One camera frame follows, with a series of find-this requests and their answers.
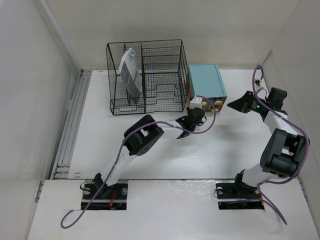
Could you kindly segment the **grey packaged notebook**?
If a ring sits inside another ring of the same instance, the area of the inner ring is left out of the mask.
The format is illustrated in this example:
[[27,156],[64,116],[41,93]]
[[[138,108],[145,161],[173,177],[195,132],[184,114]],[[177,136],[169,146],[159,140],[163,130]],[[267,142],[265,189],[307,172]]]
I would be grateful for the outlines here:
[[143,92],[143,81],[136,65],[136,53],[130,47],[122,56],[118,71],[134,104],[139,103]]

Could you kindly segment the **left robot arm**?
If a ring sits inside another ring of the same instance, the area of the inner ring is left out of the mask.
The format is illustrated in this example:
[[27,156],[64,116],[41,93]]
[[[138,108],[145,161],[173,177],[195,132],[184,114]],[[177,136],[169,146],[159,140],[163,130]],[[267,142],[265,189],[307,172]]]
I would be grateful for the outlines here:
[[94,192],[103,199],[111,195],[113,185],[129,164],[136,157],[146,154],[163,136],[164,130],[160,124],[181,131],[177,137],[179,140],[193,134],[196,127],[202,126],[206,120],[205,112],[199,107],[187,108],[187,115],[174,122],[155,121],[151,115],[145,115],[124,133],[116,160],[95,175]]

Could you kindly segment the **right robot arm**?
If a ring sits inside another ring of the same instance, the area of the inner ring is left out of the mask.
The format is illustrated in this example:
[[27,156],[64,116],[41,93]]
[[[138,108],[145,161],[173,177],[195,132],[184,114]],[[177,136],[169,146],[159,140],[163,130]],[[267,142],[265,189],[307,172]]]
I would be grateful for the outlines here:
[[227,104],[244,114],[250,111],[260,114],[271,133],[260,162],[236,175],[231,185],[235,196],[252,194],[257,190],[258,184],[277,178],[290,178],[298,172],[305,157],[307,142],[306,138],[289,124],[288,114],[282,110],[286,97],[285,90],[273,87],[265,100],[256,98],[252,91],[247,91],[241,98]]

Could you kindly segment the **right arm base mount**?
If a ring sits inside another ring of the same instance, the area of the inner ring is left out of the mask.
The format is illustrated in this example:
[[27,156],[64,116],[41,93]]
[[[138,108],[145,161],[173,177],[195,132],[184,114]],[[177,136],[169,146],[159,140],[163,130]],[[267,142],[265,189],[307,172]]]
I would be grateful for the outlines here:
[[215,182],[214,196],[219,210],[264,210],[261,195],[256,187],[235,184],[234,180]]

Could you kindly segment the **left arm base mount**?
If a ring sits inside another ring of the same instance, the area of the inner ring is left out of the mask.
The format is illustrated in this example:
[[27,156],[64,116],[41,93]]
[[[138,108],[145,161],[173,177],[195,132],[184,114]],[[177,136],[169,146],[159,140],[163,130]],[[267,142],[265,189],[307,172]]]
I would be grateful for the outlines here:
[[[128,180],[119,180],[116,184],[105,187],[94,198],[87,210],[99,211],[123,211],[127,209]],[[85,209],[92,197],[96,194],[98,188],[93,180],[83,182],[80,187],[82,190],[82,199],[80,207]]]

